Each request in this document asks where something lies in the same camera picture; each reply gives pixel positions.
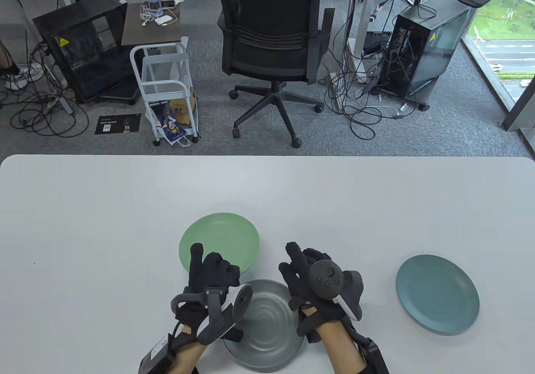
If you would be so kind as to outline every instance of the forearm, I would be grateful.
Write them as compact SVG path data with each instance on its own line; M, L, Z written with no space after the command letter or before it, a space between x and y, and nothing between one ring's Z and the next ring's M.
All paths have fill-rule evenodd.
M191 328L184 326L182 332L191 333ZM182 347L176 353L176 359L169 368L168 374L191 374L205 350L206 346L198 342Z
M340 321L325 323L316 331L325 345L335 374L357 374L365 369L364 359Z

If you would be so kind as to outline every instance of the gray metal bowl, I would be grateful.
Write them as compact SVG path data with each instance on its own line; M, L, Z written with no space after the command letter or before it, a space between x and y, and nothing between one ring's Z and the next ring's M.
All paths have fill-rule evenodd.
M233 357L258 372L274 372L296 355L303 338L297 335L298 313L288 307L288 288L269 279L255 279L252 299L236 327L243 331L240 342L224 340Z

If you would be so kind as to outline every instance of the computer case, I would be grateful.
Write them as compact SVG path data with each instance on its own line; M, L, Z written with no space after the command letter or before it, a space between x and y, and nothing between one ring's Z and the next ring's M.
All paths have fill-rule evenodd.
M124 0L82 0L34 19L77 102L104 99L107 91L135 83L132 47L121 45L126 9ZM131 87L130 95L115 99L132 103L137 94Z
M426 0L400 13L378 88L406 98L443 74L470 23L471 9L457 0Z

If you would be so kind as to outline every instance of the office chair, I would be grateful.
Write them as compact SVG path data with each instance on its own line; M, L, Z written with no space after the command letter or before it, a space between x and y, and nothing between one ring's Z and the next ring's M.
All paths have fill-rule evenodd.
M287 81L316 82L321 57L327 52L334 9L325 9L318 30L319 0L221 0L223 11L217 24L223 32L222 70L271 82L270 88L235 86L238 92L260 95L262 99L235 120L232 135L239 137L238 126L273 104L279 110L292 137L292 147L299 148L284 101L314 105L320 113L321 99L283 91Z

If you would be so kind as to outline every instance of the black mesh chair back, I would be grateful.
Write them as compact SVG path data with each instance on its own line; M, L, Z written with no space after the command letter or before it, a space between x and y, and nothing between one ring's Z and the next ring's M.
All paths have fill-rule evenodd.
M232 41L223 71L258 79L314 82L319 0L221 0Z

